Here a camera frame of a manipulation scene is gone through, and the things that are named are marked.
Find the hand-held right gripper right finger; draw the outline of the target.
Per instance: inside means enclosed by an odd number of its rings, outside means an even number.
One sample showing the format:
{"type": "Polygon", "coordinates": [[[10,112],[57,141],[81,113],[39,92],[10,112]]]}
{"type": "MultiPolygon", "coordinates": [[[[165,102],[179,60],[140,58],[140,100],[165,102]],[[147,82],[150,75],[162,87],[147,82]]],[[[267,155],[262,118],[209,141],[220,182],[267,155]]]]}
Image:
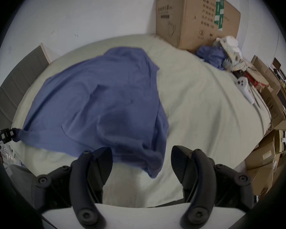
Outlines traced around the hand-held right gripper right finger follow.
{"type": "Polygon", "coordinates": [[[236,208],[243,212],[254,206],[251,177],[215,164],[200,149],[173,146],[172,169],[183,187],[184,202],[190,203],[180,220],[183,229],[202,228],[214,207],[236,208]]]}

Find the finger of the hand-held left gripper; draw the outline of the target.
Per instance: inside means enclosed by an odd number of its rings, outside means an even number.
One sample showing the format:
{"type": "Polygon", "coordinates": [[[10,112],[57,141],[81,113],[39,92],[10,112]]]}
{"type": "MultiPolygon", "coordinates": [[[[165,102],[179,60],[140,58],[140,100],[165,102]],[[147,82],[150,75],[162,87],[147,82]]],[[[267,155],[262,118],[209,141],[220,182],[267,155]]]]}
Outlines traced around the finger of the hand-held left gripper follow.
{"type": "Polygon", "coordinates": [[[15,138],[15,128],[9,129],[3,129],[0,131],[0,141],[2,143],[8,143],[12,141],[15,138]]]}

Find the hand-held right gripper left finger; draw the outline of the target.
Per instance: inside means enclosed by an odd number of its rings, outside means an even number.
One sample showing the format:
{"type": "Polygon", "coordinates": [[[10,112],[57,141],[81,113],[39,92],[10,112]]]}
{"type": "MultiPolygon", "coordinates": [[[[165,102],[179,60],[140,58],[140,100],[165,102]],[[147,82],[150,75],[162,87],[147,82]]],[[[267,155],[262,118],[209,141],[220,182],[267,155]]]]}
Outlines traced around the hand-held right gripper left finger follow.
{"type": "Polygon", "coordinates": [[[33,207],[39,213],[72,207],[82,227],[105,228],[106,220],[95,204],[102,204],[103,187],[112,166],[110,147],[84,151],[70,166],[61,166],[34,179],[33,207]]]}

